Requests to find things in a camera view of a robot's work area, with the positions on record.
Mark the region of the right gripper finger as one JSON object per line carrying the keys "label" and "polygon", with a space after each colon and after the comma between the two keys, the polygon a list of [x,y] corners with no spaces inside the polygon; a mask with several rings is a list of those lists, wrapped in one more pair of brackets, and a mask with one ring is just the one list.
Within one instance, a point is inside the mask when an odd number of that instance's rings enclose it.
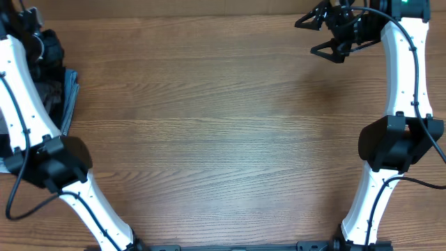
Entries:
{"label": "right gripper finger", "polygon": [[312,47],[310,52],[333,63],[343,63],[350,54],[351,47],[350,41],[341,42],[332,38],[328,42]]}
{"label": "right gripper finger", "polygon": [[295,28],[320,30],[330,6],[329,0],[322,0],[309,13],[295,22]]}

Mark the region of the black t-shirt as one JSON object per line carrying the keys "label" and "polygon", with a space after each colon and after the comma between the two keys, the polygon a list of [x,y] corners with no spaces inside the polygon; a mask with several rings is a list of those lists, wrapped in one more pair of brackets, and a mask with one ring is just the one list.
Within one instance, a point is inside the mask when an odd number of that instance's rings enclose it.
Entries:
{"label": "black t-shirt", "polygon": [[41,33],[43,58],[31,65],[31,76],[46,112],[55,123],[61,123],[65,101],[64,50],[55,31]]}

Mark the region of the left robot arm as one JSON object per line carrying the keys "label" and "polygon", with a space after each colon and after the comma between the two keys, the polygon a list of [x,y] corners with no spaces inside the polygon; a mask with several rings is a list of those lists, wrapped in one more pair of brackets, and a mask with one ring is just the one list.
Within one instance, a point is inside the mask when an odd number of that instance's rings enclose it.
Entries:
{"label": "left robot arm", "polygon": [[[1,2],[1,113],[10,151],[3,158],[6,171],[16,177],[6,202],[10,221],[29,217],[55,199],[78,214],[101,250],[145,250],[134,230],[116,214],[98,184],[85,143],[63,134],[70,124],[64,82],[64,50],[55,32],[43,29],[37,8],[17,10]],[[12,207],[26,181],[52,196],[21,215]]]}

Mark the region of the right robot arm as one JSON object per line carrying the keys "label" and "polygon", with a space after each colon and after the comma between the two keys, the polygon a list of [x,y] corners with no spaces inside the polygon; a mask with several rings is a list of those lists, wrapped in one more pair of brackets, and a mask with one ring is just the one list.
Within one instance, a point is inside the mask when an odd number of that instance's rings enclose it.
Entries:
{"label": "right robot arm", "polygon": [[391,250],[377,232],[391,194],[411,165],[438,148],[445,131],[433,117],[426,87],[425,45],[431,19],[429,0],[323,0],[296,21],[301,29],[326,26],[332,39],[312,54],[343,63],[350,54],[382,43],[387,94],[381,119],[362,129],[358,153],[362,177],[353,204],[329,241],[300,241],[299,250]]}

